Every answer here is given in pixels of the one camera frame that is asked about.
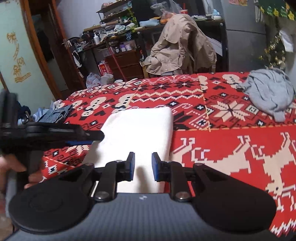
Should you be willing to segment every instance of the patterned bedspread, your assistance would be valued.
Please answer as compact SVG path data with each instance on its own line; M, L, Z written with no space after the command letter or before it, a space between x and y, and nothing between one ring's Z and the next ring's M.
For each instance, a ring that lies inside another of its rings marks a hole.
M171 160L185 167L202 162L268 192L277 204L270 230L287 239L296 228L296 109L287 109L286 121L275 123L236 90L247 75L193 74L105 85L74 92L61 106L72 104L66 123L85 130L99 130L118 111L169 106ZM74 168L88 150L82 145L47 151L44 179Z

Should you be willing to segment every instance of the white bottle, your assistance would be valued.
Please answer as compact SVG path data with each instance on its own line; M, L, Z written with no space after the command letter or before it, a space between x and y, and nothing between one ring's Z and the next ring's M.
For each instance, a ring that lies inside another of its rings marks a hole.
M96 34L94 34L94 42L96 45L98 45L100 43L100 38Z

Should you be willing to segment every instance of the red box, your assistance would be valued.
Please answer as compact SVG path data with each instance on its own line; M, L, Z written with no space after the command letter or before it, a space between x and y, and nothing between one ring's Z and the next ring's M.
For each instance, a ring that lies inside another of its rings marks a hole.
M98 65L98 67L99 67L99 70L100 70L102 76L104 74L112 74L111 68L108 65L108 63L101 63Z

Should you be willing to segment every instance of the white folded cloth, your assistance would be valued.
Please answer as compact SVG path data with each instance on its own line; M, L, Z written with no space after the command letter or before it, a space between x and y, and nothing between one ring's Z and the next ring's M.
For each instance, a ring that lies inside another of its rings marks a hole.
M135 153L133 181L119 182L117 192L158 193L164 183L154 181L151 155L157 152L162 161L168 161L173 133L173 115L169 107L130 109L109 116L102 129L105 138L93 142L83 163L104 167L115 160L125 161Z

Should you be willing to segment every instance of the refrigerator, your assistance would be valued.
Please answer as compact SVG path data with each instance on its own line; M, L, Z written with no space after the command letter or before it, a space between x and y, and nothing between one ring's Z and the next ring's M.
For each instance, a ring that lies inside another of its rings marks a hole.
M230 4L229 0L212 0L213 7L225 20L229 71L251 71L264 68L258 59L266 48L265 24L255 20L255 4Z

